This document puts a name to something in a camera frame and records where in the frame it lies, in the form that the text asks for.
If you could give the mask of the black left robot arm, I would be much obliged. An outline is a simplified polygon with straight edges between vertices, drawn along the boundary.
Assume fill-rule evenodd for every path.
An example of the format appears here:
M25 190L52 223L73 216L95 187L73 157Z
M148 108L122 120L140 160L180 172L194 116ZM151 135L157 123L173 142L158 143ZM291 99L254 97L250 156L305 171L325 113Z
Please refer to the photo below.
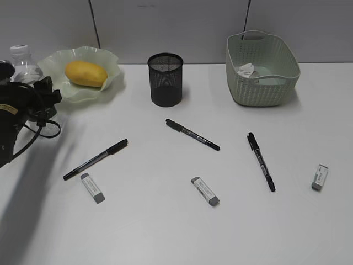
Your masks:
M1 61L1 166L25 152L41 136L52 139L61 133L58 122L51 120L55 115L55 104L62 100L59 90L52 89L51 77L34 82L31 86L12 82L14 66ZM34 136L17 153L14 145L21 129L29 129Z

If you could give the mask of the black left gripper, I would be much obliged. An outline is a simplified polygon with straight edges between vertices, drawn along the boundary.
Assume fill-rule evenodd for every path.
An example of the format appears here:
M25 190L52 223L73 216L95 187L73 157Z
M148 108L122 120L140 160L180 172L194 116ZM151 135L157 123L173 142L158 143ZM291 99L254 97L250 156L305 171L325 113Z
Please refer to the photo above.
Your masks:
M60 103L62 96L60 91L53 90L51 77L47 76L32 85L22 82L11 82L15 106L25 112L29 121L37 118L51 119L57 114L55 105Z

